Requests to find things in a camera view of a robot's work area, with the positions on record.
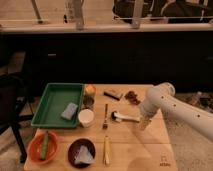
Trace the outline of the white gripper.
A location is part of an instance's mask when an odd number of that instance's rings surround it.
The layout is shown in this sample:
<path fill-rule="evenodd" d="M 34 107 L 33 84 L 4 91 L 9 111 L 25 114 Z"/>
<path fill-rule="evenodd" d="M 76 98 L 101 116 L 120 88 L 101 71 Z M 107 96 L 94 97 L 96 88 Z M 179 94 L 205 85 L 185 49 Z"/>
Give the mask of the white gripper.
<path fill-rule="evenodd" d="M 157 98 L 146 97 L 139 105 L 140 113 L 144 116 L 140 119 L 140 129 L 144 131 L 146 127 L 151 123 L 152 117 L 154 117 L 159 107 L 159 101 Z"/>

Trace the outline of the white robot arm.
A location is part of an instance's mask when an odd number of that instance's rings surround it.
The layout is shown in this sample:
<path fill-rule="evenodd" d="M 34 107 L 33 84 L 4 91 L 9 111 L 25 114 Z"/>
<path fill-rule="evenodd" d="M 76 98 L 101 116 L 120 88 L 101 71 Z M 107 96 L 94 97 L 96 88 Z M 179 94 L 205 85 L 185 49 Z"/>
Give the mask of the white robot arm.
<path fill-rule="evenodd" d="M 159 109 L 183 120 L 200 134 L 213 141 L 213 114 L 182 102 L 174 97 L 171 83 L 161 83 L 148 88 L 139 104 L 141 116 L 151 120 Z"/>

